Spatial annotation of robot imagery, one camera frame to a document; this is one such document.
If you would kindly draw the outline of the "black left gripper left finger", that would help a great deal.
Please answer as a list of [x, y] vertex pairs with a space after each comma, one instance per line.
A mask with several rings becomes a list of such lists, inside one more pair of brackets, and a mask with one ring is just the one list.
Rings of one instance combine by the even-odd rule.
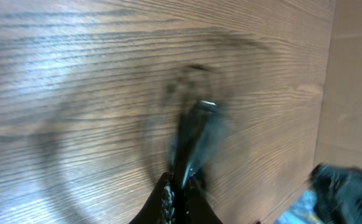
[[170, 180], [172, 180], [171, 173], [164, 172], [161, 175], [142, 209], [131, 220], [130, 224], [157, 223], [161, 215], [161, 200], [163, 199], [164, 187]]

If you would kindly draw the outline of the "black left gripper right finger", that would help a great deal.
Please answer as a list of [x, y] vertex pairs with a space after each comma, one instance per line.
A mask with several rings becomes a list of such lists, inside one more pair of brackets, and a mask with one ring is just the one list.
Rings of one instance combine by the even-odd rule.
[[222, 224], [202, 194], [200, 182], [194, 176], [189, 178], [185, 190], [185, 223]]

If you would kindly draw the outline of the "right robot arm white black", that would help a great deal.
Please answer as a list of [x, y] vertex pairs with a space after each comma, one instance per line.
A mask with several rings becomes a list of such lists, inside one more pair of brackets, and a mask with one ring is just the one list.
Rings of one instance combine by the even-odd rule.
[[291, 205], [276, 223], [362, 224], [362, 170], [317, 165], [311, 189]]

